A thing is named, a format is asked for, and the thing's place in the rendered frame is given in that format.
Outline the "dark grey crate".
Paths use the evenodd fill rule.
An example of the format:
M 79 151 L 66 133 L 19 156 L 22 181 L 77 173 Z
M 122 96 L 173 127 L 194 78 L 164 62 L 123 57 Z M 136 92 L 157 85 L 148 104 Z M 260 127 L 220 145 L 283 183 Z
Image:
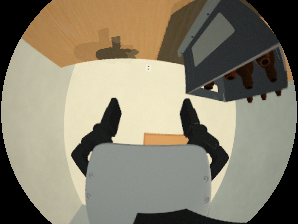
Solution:
M 272 50 L 276 55 L 277 72 L 277 81 L 273 83 L 255 60 Z M 230 102 L 288 88 L 286 62 L 279 40 L 270 27 L 239 0 L 220 0 L 183 52 L 183 58 L 188 95 Z M 237 74 L 232 81 L 225 79 L 224 75 L 251 61 L 254 66 L 252 89 L 245 89 L 242 77 Z M 218 92 L 201 88 L 212 81 Z

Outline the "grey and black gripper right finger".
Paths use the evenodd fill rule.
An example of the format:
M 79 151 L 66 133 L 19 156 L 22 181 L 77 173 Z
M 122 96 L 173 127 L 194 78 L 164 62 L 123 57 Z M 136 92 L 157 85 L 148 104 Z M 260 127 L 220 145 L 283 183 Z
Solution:
M 183 134 L 185 138 L 189 139 L 187 144 L 201 146 L 206 153 L 210 154 L 212 158 L 210 164 L 212 181 L 228 162 L 229 156 L 222 146 L 219 145 L 219 141 L 207 132 L 207 127 L 200 124 L 196 110 L 194 110 L 195 108 L 193 108 L 190 98 L 185 98 L 180 110 Z

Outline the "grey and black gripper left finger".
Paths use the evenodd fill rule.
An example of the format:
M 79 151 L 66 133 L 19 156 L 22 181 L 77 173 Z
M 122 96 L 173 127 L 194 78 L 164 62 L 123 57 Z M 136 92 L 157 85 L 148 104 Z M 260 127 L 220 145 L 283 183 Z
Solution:
M 81 143 L 72 151 L 71 157 L 86 177 L 88 156 L 97 144 L 113 143 L 112 137 L 115 137 L 118 131 L 121 119 L 121 109 L 118 99 L 111 98 L 108 107 L 105 109 L 101 122 L 93 126 L 93 131 L 81 139 Z M 96 142 L 97 141 L 97 142 Z

